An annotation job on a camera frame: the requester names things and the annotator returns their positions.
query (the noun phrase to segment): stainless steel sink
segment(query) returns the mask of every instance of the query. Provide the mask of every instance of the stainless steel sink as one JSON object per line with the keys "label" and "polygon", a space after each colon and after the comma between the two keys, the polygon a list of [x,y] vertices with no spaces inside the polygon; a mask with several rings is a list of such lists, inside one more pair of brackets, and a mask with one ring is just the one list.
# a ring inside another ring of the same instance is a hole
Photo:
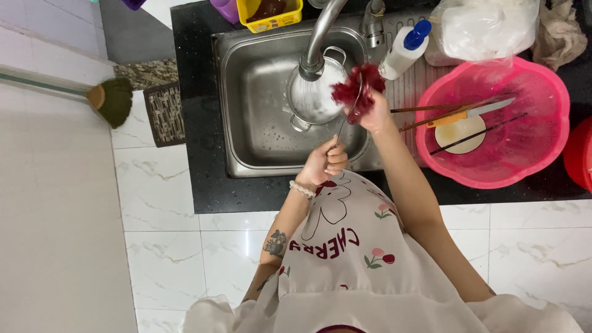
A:
{"label": "stainless steel sink", "polygon": [[[344,67],[348,71],[364,62],[379,62],[400,27],[413,25],[414,20],[428,15],[429,11],[385,15],[387,43],[373,49],[366,47],[358,33],[361,16],[341,18],[323,39],[321,50],[328,46],[342,48],[347,54]],[[286,101],[286,81],[298,66],[313,25],[314,21],[259,34],[240,31],[216,36],[214,51],[219,70],[227,172],[232,177],[296,174],[308,154],[339,131],[342,116],[312,126],[304,133],[290,125],[292,113]],[[330,52],[326,55],[339,61],[343,57]],[[420,59],[399,81],[387,83],[391,107],[415,106],[426,87],[448,71],[448,68],[433,69]],[[399,125],[411,123],[413,119],[412,114],[395,118]],[[411,131],[404,134],[412,152],[415,150],[413,136]],[[352,170],[382,168],[371,137],[361,126],[346,124],[342,140]]]}

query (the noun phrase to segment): black countertop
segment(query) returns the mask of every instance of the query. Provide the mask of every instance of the black countertop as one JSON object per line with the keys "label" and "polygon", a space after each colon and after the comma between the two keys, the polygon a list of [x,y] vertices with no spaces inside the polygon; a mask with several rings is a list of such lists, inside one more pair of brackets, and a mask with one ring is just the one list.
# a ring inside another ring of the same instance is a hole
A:
{"label": "black countertop", "polygon": [[[391,4],[387,5],[387,12],[396,10],[392,7],[394,5],[403,7],[417,3],[388,2]],[[342,13],[362,11],[365,5],[366,0],[349,0]],[[319,13],[319,9],[304,0],[303,20],[316,18]],[[580,15],[582,11],[578,10],[578,20]],[[234,179],[226,172],[212,34],[245,27],[240,23],[228,23],[207,1],[174,7],[171,16],[195,213],[279,210],[289,190],[288,182],[294,176]],[[592,29],[583,27],[583,30],[592,40]],[[557,72],[570,94],[572,128],[592,115],[591,44],[588,44],[583,55]],[[466,187],[431,169],[423,169],[423,172],[442,205],[592,198],[590,192],[569,178],[561,156],[536,174],[495,190]],[[361,174],[390,194],[382,171]]]}

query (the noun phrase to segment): dish soap bottle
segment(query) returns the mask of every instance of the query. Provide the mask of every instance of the dish soap bottle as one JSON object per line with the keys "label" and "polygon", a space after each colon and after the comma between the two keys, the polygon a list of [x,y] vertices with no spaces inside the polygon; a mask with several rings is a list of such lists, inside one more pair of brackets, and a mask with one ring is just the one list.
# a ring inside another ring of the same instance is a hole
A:
{"label": "dish soap bottle", "polygon": [[428,20],[417,22],[415,27],[403,27],[397,33],[391,48],[380,63],[380,75],[394,81],[413,65],[426,51],[427,36],[432,30]]}

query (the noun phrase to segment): yellow container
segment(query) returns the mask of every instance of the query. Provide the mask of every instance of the yellow container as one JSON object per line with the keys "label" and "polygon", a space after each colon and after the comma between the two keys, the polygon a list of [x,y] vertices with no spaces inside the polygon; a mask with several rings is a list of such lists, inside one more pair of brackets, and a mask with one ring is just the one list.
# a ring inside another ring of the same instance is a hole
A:
{"label": "yellow container", "polygon": [[247,19],[253,16],[257,8],[259,8],[261,0],[236,0],[240,22],[249,28],[252,33],[260,33],[261,31],[300,22],[302,20],[303,0],[286,0],[286,2],[285,13],[247,23]]}

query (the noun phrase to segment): white bracelet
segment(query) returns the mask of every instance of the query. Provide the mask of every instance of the white bracelet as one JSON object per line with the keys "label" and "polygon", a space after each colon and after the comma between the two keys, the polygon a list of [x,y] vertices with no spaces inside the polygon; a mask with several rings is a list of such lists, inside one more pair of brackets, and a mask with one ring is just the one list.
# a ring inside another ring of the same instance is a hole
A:
{"label": "white bracelet", "polygon": [[296,184],[293,180],[290,181],[290,188],[293,188],[293,189],[297,190],[298,192],[304,193],[304,195],[306,195],[309,199],[314,198],[314,196],[316,195],[311,190],[307,190],[306,188]]}

